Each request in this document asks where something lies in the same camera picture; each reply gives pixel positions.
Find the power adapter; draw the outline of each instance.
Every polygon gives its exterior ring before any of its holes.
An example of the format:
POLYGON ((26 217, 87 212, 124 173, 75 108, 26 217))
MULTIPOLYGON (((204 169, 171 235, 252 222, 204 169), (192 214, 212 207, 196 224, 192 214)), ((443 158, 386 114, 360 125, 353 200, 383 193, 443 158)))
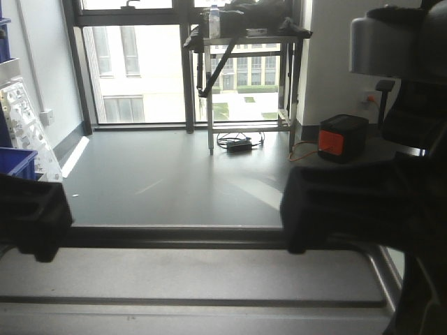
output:
POLYGON ((251 140, 238 140, 234 142, 228 142, 226 144, 227 152, 239 152, 251 150, 251 140))

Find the white pegboard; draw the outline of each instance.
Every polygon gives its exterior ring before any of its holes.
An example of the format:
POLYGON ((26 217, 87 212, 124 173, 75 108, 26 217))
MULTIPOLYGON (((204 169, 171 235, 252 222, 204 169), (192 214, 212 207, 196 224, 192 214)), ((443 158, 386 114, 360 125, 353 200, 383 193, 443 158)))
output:
POLYGON ((61 168, 31 106, 21 77, 15 77, 0 88, 0 101, 13 146, 36 150, 36 173, 43 175, 42 180, 62 182, 61 168))

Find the wall socket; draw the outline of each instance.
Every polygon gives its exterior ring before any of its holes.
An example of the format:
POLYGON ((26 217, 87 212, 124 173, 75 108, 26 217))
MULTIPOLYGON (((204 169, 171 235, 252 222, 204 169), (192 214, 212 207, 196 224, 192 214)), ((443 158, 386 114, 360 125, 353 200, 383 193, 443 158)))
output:
POLYGON ((380 103, 381 93, 379 91, 362 91, 362 92, 360 92, 360 102, 361 103, 370 103, 371 101, 368 101, 368 96, 373 96, 374 100, 377 103, 380 103))
POLYGON ((47 109, 39 114, 39 118, 41 119, 42 125, 49 126, 54 123, 54 114, 53 110, 47 109))

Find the blue plastic crate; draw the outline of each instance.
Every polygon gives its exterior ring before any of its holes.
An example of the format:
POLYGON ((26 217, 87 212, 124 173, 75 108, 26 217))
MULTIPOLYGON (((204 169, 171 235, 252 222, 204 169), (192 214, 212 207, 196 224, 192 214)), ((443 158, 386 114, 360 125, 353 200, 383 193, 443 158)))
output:
POLYGON ((36 171, 34 169, 34 158, 36 156, 36 150, 0 147, 0 173, 36 180, 36 171))

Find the water bottle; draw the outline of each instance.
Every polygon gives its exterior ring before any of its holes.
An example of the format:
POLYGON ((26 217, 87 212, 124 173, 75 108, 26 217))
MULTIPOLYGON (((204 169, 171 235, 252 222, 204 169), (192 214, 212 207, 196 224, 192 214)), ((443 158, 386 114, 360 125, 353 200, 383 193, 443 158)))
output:
POLYGON ((221 37, 221 19, 217 5, 210 8, 210 38, 221 37))

